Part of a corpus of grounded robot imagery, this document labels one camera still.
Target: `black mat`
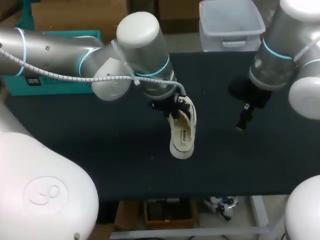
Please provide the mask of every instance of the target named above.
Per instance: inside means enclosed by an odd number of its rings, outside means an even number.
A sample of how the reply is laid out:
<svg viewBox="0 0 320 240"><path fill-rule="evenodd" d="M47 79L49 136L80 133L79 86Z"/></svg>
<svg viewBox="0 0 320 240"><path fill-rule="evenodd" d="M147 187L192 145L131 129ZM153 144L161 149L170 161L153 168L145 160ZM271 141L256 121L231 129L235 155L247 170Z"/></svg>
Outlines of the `black mat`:
<svg viewBox="0 0 320 240"><path fill-rule="evenodd" d="M80 94L11 96L6 103L38 140L87 171L102 202L289 194L320 174L320 121L292 110L287 87L255 111L246 132L237 131L244 104L227 87L248 74L253 57L172 54L198 117L195 151L187 160L171 156L169 124L133 85L115 102Z"/></svg>

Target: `translucent storage bin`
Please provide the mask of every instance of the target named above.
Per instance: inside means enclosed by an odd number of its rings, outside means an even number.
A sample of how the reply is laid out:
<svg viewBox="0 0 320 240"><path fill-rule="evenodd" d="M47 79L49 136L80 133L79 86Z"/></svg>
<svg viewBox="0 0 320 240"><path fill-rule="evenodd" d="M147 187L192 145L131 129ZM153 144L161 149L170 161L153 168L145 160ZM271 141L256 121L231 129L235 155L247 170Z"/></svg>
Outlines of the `translucent storage bin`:
<svg viewBox="0 0 320 240"><path fill-rule="evenodd" d="M256 51L264 21L251 0L205 0L199 4L199 31L205 52Z"/></svg>

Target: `shoe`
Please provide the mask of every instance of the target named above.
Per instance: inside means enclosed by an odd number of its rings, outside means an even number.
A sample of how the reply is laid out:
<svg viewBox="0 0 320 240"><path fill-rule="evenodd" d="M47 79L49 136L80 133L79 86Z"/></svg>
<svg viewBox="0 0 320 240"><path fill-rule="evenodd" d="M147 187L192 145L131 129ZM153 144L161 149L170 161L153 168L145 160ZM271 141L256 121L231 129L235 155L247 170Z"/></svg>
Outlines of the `shoe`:
<svg viewBox="0 0 320 240"><path fill-rule="evenodd" d="M177 159L190 158L195 148L197 114L196 108L189 97L178 97L183 106L178 110L178 117L169 114L171 127L170 152Z"/></svg>

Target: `cable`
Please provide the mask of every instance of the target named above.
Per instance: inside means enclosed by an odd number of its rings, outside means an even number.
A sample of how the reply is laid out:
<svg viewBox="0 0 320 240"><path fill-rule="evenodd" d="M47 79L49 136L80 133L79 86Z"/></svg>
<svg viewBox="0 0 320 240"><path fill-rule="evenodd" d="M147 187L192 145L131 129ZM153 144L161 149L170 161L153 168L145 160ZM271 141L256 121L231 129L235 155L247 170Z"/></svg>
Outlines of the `cable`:
<svg viewBox="0 0 320 240"><path fill-rule="evenodd" d="M24 67L25 69L28 69L34 73L47 76L53 79L63 80L63 81L70 81L70 82L86 82L86 83L93 83L93 82L106 82L106 81L114 81L114 80L133 80L130 76L107 76L107 77L75 77L75 76L66 76L66 75L60 75L56 74L50 71L46 71L43 69L40 69L36 66L33 66L31 64L26 63L25 61L11 55L10 53L4 51L2 48L0 48L0 55L3 55L4 57L7 57L10 61L20 65L21 67ZM137 76L137 80L142 82L148 82L148 83L155 83L155 84L164 84L164 85L174 85L180 88L181 95L184 97L186 96L186 90L184 86L176 81L165 81L165 80L157 80L153 78L148 77L141 77Z"/></svg>
<svg viewBox="0 0 320 240"><path fill-rule="evenodd" d="M226 240L230 240L226 235L221 235L221 237L223 237Z"/></svg>
<svg viewBox="0 0 320 240"><path fill-rule="evenodd" d="M315 38L312 42L310 42L307 46L305 46L294 58L293 61L297 62L306 52L309 51L314 45L316 45L320 41L320 36Z"/></svg>

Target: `cardboard box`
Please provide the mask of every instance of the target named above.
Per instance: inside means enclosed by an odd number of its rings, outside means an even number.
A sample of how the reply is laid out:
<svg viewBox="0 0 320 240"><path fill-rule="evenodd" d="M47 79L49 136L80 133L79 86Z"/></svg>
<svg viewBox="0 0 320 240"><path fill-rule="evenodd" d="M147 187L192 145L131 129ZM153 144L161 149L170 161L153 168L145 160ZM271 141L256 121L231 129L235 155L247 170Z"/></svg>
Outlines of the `cardboard box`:
<svg viewBox="0 0 320 240"><path fill-rule="evenodd" d="M113 231L113 224L96 225L88 240L109 240Z"/></svg>
<svg viewBox="0 0 320 240"><path fill-rule="evenodd" d="M6 18L5 20L3 20L2 22L0 22L1 26L5 26L5 27L14 27L15 24L19 21L19 19L22 16L22 11L18 11L15 14L13 14L12 16Z"/></svg>
<svg viewBox="0 0 320 240"><path fill-rule="evenodd" d="M159 0L159 22L164 34L199 32L201 0Z"/></svg>
<svg viewBox="0 0 320 240"><path fill-rule="evenodd" d="M170 229L191 229L194 227L195 223L198 219L198 209L197 203L195 200L188 199L188 201L184 200L184 205L179 206L179 208L183 208L183 211L186 210L186 203L188 205L188 210L190 211L190 216L184 219L163 219L163 220L151 220L149 219L148 212L148 201L143 202L143 211L144 211L144 219L146 226L151 230L170 230Z"/></svg>
<svg viewBox="0 0 320 240"><path fill-rule="evenodd" d="M160 19L159 23L164 34L199 32L199 19Z"/></svg>
<svg viewBox="0 0 320 240"><path fill-rule="evenodd" d="M120 201L114 224L97 224L88 240L109 240L114 231L132 231L138 226L139 201Z"/></svg>
<svg viewBox="0 0 320 240"><path fill-rule="evenodd" d="M36 31L100 30L106 44L128 15L127 0L71 0L33 3Z"/></svg>
<svg viewBox="0 0 320 240"><path fill-rule="evenodd" d="M160 19L199 19L200 2L201 0L159 0Z"/></svg>
<svg viewBox="0 0 320 240"><path fill-rule="evenodd" d="M18 7L18 0L0 0L0 21L3 21L17 12Z"/></svg>

